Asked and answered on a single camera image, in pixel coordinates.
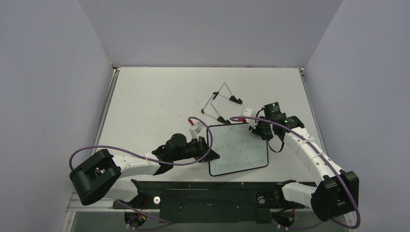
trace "table top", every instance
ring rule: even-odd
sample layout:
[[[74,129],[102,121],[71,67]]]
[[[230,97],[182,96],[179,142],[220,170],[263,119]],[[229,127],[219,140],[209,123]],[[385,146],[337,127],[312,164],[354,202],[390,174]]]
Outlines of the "table top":
[[[189,140],[189,116],[199,117],[208,125],[220,124],[203,115],[201,109],[222,83],[243,101],[238,105],[216,98],[214,105],[225,119],[238,116],[244,108],[259,110],[265,104],[279,102],[282,112],[297,116],[321,146],[299,70],[278,68],[122,67],[98,144],[144,154],[165,144],[175,133],[182,133]],[[229,96],[227,89],[221,90],[221,94]],[[216,115],[210,106],[205,112]],[[200,135],[206,137],[205,130]],[[280,148],[277,137],[270,144]],[[196,163],[175,166],[161,175],[132,178],[140,181],[281,182],[294,179],[313,182],[307,168],[287,146],[280,153],[269,151],[269,165],[260,169],[213,177],[208,163]]]

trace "whiteboard black frame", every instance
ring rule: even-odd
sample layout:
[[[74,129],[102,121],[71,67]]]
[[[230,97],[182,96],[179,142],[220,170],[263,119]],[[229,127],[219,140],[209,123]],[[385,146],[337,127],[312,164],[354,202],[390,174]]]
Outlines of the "whiteboard black frame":
[[[234,123],[234,124],[224,124],[224,125],[211,125],[209,126],[209,128],[211,127],[224,127],[224,126],[235,126],[235,125],[243,125],[243,124],[247,124],[247,123]],[[206,143],[209,144],[209,132],[208,130],[206,131]],[[261,166],[261,167],[256,167],[256,168],[249,168],[249,169],[245,169],[245,170],[241,170],[241,171],[235,171],[235,172],[230,172],[230,173],[224,173],[224,174],[219,174],[219,175],[212,175],[211,174],[211,162],[208,161],[208,171],[209,171],[209,175],[210,176],[221,176],[221,175],[227,175],[227,174],[232,174],[232,173],[240,173],[240,172],[244,172],[244,171],[249,171],[249,170],[254,170],[254,169],[259,169],[259,168],[265,168],[269,165],[269,149],[268,149],[268,141],[266,141],[266,165],[265,166]]]

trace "wall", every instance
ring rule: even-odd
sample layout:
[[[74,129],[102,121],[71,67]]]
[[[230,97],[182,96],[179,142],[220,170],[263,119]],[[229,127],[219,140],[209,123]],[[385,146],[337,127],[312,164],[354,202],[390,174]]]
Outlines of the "wall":
[[[0,231],[59,231],[112,68],[76,0],[5,0],[0,70]]]
[[[79,0],[115,66],[305,67],[342,0]]]
[[[361,231],[410,226],[410,1],[344,0],[306,67],[329,156],[360,178]]]

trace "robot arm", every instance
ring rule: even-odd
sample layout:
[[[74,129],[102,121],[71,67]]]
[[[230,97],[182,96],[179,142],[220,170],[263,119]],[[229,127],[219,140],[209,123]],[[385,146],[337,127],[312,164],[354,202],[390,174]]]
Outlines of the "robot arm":
[[[245,109],[241,116],[255,117],[255,111]],[[286,117],[285,113],[280,111],[277,102],[264,106],[264,116],[262,119],[277,122],[294,132],[302,135],[306,140],[293,133],[285,131],[278,126],[271,126],[266,122],[249,119],[249,130],[259,135],[262,139],[269,141],[273,138],[273,133],[279,137],[303,162],[312,175],[317,187],[310,187],[297,183],[294,180],[283,182],[281,185],[283,198],[290,202],[296,202],[312,208],[316,216],[322,221],[328,221],[337,216],[352,212],[354,210],[347,193],[343,190],[336,174],[341,177],[356,204],[359,195],[359,179],[354,172],[345,172],[341,167],[335,164],[314,142],[314,138],[309,135],[304,124],[296,117]],[[319,154],[307,144],[310,142],[322,155],[328,163],[337,171],[335,174],[325,163]]]
[[[113,155],[107,149],[97,151],[70,173],[70,179],[82,205],[93,204],[103,197],[129,202],[138,195],[138,192],[131,179],[127,177],[142,174],[159,175],[172,169],[174,161],[200,159],[209,150],[205,139],[198,136],[203,128],[204,125],[200,123],[193,124],[190,128],[192,140],[188,143],[183,134],[174,134],[165,145],[144,154],[145,159],[129,154]],[[216,152],[210,150],[200,162],[208,162],[219,157]]]

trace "small whiteboard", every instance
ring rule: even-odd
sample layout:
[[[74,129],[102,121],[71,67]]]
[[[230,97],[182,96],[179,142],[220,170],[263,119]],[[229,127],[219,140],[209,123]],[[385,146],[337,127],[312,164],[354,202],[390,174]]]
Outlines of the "small whiteboard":
[[[268,165],[266,141],[252,134],[248,130],[249,124],[217,125],[209,128],[213,136],[212,150],[220,155],[220,159],[209,162],[211,176],[263,168]]]

